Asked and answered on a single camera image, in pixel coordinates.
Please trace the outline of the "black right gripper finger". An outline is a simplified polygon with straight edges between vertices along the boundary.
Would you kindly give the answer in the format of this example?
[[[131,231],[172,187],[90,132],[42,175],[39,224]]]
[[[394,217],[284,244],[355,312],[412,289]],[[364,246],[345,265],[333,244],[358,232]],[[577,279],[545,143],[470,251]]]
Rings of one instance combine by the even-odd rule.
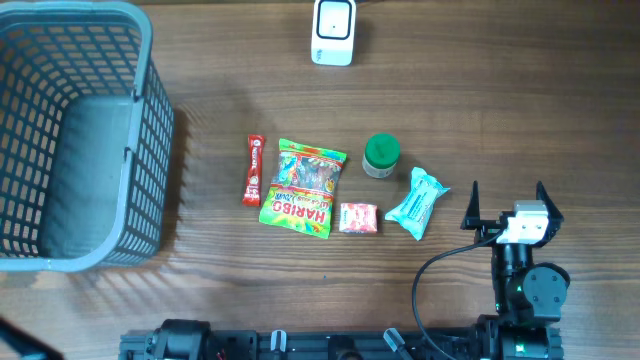
[[[538,181],[536,184],[536,199],[542,201],[546,206],[548,218],[551,224],[560,225],[564,222],[564,216],[551,200],[541,181]]]
[[[472,184],[470,200],[461,223],[462,230],[476,230],[481,226],[478,182]]]

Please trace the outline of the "Haribo gummy candy bag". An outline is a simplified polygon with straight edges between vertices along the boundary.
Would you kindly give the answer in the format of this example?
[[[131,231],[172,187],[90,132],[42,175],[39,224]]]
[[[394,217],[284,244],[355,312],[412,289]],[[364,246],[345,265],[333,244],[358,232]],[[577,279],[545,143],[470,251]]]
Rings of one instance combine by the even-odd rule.
[[[279,140],[278,168],[259,222],[327,239],[335,191],[347,155],[289,139]]]

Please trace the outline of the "green-lid white jar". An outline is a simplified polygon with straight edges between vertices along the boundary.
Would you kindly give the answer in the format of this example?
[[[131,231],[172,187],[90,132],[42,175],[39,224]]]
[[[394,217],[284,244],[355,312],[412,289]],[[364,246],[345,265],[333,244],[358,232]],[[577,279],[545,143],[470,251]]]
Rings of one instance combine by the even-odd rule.
[[[382,179],[392,174],[400,157],[400,144],[391,134],[378,133],[366,143],[362,167],[367,175]]]

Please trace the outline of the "red small candy pack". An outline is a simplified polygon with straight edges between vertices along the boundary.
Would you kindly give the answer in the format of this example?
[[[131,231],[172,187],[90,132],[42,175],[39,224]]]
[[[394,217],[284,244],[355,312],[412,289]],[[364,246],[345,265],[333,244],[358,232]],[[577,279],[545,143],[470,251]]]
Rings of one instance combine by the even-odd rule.
[[[376,233],[378,231],[377,206],[366,203],[342,203],[340,205],[339,231],[344,233]]]

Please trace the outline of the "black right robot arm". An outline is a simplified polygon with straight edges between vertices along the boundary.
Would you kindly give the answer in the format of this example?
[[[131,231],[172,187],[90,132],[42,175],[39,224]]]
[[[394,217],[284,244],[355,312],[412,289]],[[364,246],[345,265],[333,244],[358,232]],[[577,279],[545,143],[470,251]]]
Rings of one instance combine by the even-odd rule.
[[[473,359],[564,358],[560,331],[552,325],[561,320],[571,279],[560,266],[533,260],[533,251],[549,243],[563,222],[542,183],[536,185],[535,199],[518,200],[497,220],[483,220],[478,183],[473,183],[461,228],[475,232],[475,245],[492,250],[497,312],[478,318],[470,346]]]

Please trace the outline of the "red coffee stick sachet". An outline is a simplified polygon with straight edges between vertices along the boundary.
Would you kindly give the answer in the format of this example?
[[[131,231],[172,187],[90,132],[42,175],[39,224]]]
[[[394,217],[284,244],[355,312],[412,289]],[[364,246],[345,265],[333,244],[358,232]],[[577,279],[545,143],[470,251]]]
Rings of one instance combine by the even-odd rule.
[[[245,206],[258,207],[261,203],[262,152],[265,138],[262,135],[248,136],[249,167],[242,203]]]

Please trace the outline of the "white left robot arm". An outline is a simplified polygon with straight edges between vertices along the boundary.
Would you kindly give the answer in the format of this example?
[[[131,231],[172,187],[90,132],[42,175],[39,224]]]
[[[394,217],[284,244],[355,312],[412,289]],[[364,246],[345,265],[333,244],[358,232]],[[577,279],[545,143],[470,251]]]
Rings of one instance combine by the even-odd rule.
[[[166,320],[160,328],[142,335],[121,337],[120,360],[206,359],[209,325],[198,321]],[[1,340],[22,360],[63,360],[64,355],[1,319]]]

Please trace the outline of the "teal tissue pack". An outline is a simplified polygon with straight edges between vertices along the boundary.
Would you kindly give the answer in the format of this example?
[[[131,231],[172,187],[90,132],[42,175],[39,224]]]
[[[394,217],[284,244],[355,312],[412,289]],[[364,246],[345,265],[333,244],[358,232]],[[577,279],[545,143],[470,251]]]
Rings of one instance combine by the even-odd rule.
[[[436,200],[449,191],[423,168],[411,171],[410,190],[403,201],[388,211],[384,219],[397,222],[420,241],[426,231]]]

